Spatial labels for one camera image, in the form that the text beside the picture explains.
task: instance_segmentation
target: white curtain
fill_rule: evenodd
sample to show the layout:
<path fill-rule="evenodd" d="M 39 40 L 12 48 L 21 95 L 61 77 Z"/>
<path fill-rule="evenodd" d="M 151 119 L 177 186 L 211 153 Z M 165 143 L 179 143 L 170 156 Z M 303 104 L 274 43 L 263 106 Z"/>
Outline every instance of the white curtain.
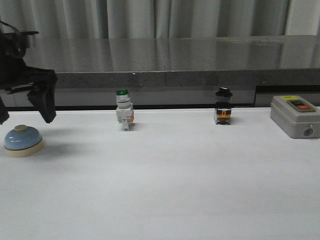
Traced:
<path fill-rule="evenodd" d="M 39 39 L 318 35 L 320 0 L 0 0 L 0 19 Z"/>

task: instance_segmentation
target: yellow label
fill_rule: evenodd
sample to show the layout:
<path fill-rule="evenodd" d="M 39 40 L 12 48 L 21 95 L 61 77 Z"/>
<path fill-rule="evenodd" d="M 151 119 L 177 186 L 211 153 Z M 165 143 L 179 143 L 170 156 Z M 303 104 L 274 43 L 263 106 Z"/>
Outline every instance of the yellow label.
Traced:
<path fill-rule="evenodd" d="M 282 96 L 283 99 L 298 99 L 296 96 Z"/>

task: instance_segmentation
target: white table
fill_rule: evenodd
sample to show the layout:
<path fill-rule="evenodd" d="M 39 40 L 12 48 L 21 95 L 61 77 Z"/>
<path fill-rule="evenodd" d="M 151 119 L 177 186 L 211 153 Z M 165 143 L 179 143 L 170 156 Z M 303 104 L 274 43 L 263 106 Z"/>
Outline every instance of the white table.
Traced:
<path fill-rule="evenodd" d="M 320 139 L 292 139 L 270 108 L 11 112 L 46 146 L 0 148 L 1 240 L 319 240 Z"/>

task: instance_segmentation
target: gray control box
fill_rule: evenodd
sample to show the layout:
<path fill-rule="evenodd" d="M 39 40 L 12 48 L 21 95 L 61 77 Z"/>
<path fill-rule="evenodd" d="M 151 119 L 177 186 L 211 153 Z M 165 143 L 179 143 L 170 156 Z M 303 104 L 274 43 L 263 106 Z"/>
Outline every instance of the gray control box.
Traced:
<path fill-rule="evenodd" d="M 291 138 L 320 137 L 320 110 L 300 96 L 274 96 L 270 117 Z"/>

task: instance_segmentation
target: green button cap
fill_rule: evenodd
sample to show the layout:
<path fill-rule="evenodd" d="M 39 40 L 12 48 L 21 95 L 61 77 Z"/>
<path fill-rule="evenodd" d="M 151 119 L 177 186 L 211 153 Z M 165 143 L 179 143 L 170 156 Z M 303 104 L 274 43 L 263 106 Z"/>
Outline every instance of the green button cap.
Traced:
<path fill-rule="evenodd" d="M 116 95 L 117 96 L 124 96 L 124 95 L 127 95 L 127 94 L 129 94 L 127 89 L 120 89 L 120 90 L 116 91 Z"/>

